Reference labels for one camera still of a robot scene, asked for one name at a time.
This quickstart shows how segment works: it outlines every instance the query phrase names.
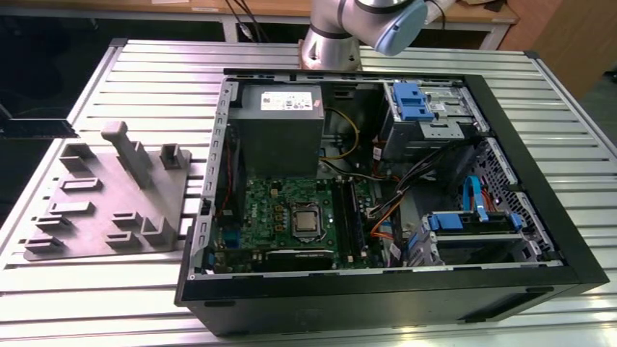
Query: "metal table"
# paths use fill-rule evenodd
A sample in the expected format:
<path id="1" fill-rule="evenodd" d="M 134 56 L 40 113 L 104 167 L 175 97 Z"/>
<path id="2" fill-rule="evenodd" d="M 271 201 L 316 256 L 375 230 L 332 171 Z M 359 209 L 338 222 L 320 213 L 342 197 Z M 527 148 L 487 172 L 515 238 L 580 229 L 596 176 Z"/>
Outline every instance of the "metal table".
<path id="1" fill-rule="evenodd" d="M 0 230 L 0 341 L 36 346 L 279 344 L 608 346 L 617 340 L 617 150 L 540 60 L 520 52 L 410 49 L 362 52 L 367 70 L 482 74 L 514 121 L 612 283 L 550 301 L 498 323 L 266 335 L 220 339 L 174 305 L 182 250 L 28 263 L 31 218 L 54 189 L 55 140 Z M 198 213 L 223 67 L 298 68 L 298 46 L 116 40 L 70 114 L 82 138 L 111 150 L 106 121 L 128 123 L 147 146 L 178 142 L 194 152 L 183 234 Z"/>

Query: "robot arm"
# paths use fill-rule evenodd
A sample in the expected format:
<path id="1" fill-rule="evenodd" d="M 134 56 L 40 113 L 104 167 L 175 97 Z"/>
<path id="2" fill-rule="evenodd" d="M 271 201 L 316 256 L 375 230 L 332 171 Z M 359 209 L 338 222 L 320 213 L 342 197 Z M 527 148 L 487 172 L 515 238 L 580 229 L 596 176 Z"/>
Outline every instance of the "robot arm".
<path id="1" fill-rule="evenodd" d="M 426 19 L 424 0 L 314 0 L 302 47 L 304 68 L 355 70 L 359 40 L 395 56 L 418 37 Z"/>

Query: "red wire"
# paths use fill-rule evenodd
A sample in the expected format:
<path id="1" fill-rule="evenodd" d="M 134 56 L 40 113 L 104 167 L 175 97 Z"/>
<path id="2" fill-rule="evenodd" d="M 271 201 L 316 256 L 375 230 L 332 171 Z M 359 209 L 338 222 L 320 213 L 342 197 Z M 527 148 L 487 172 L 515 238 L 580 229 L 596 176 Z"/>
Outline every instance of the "red wire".
<path id="1" fill-rule="evenodd" d="M 216 213 L 216 218 L 222 216 L 223 210 L 230 201 L 230 196 L 232 195 L 232 151 L 230 150 L 230 141 L 226 141 L 226 150 L 228 152 L 228 193 L 226 195 L 226 200 L 223 200 L 222 209 Z"/>

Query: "green motherboard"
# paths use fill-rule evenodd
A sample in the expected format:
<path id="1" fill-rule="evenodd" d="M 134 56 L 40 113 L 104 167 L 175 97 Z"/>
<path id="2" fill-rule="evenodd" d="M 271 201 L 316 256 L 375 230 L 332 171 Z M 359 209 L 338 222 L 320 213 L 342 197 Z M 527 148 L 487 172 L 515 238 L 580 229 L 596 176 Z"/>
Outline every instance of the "green motherboard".
<path id="1" fill-rule="evenodd" d="M 327 249 L 335 252 L 339 268 L 367 267 L 367 260 L 340 259 L 335 218 L 342 216 L 336 216 L 331 184 L 331 180 L 316 179 L 248 180 L 239 248 Z M 372 205 L 370 183 L 356 182 L 355 191 L 363 213 Z M 302 222 L 299 211 L 307 210 L 315 211 L 318 219 L 315 237 L 299 237 L 295 233 Z"/>

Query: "blue plastic latch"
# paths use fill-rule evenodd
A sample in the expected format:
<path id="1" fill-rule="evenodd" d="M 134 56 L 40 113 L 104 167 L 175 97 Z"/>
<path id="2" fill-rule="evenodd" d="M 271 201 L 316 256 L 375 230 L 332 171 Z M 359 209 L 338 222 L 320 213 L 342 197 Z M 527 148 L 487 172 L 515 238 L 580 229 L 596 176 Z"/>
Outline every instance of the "blue plastic latch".
<path id="1" fill-rule="evenodd" d="M 515 226 L 515 230 L 520 231 L 523 229 L 522 216 L 518 213 L 511 213 L 511 220 L 512 220 L 512 225 Z"/>
<path id="2" fill-rule="evenodd" d="M 402 110 L 404 121 L 434 121 L 435 113 L 427 108 L 427 95 L 420 91 L 416 83 L 395 83 L 396 105 Z"/>
<path id="3" fill-rule="evenodd" d="M 438 230 L 440 228 L 440 221 L 435 215 L 428 216 L 428 226 L 431 227 L 431 230 Z"/>
<path id="4" fill-rule="evenodd" d="M 440 226 L 446 230 L 463 229 L 462 218 L 456 213 L 440 213 L 435 215 L 440 221 Z"/>

